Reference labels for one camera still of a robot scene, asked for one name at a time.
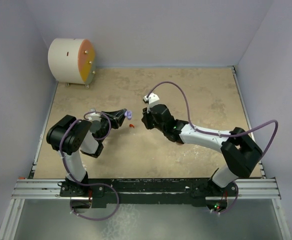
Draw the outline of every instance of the white wall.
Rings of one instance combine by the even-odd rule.
[[[55,81],[23,0],[0,0],[0,225],[19,176],[34,161]]]
[[[49,46],[88,38],[100,66],[229,66],[273,0],[26,0]]]
[[[279,121],[262,162],[267,177],[277,178],[292,230],[292,0],[274,1],[239,62],[238,80],[252,125]],[[265,146],[271,132],[256,132],[257,142]]]

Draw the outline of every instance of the wooden surface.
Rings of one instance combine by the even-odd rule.
[[[65,177],[61,158],[46,142],[47,131],[65,115],[82,119],[91,108],[126,108],[133,116],[131,121],[125,119],[120,129],[111,130],[98,158],[81,155],[90,178],[210,177],[226,164],[222,154],[198,145],[178,146],[158,130],[146,130],[141,122],[146,106],[143,96],[161,81],[173,81],[184,90],[195,125],[217,130],[248,129],[230,68],[97,69],[89,89],[84,85],[58,85],[34,178]],[[187,120],[185,101],[176,87],[164,84],[154,92],[175,118]],[[257,166],[251,177],[260,176]]]

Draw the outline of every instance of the gray floor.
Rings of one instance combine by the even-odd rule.
[[[85,215],[101,217],[106,209]],[[26,200],[15,240],[281,240],[271,200],[238,200],[232,210],[210,214],[189,205],[121,205],[105,221],[70,214],[69,200]]]

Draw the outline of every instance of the floor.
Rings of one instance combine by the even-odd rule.
[[[162,81],[175,82],[184,90],[195,125],[217,130],[248,129],[230,68],[101,68],[96,70],[89,89],[84,85],[58,85],[34,178],[65,177],[61,158],[46,143],[47,131],[65,115],[82,119],[91,108],[126,108],[133,116],[120,129],[111,131],[98,158],[81,155],[90,178],[210,177],[225,164],[220,153],[198,145],[178,146],[158,130],[147,130],[141,122],[146,106],[143,96]],[[176,87],[164,84],[154,92],[175,118],[187,120],[185,101]],[[257,166],[251,177],[260,176]]]

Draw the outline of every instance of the wall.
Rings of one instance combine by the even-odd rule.
[[[0,226],[19,176],[28,176],[55,81],[47,47],[22,0],[0,0]]]
[[[292,230],[292,0],[275,0],[238,65],[238,80],[253,126],[269,119],[279,130],[263,162],[276,177]],[[265,146],[272,128],[256,132]]]
[[[100,66],[237,64],[273,0],[26,0],[49,46],[88,38]]]

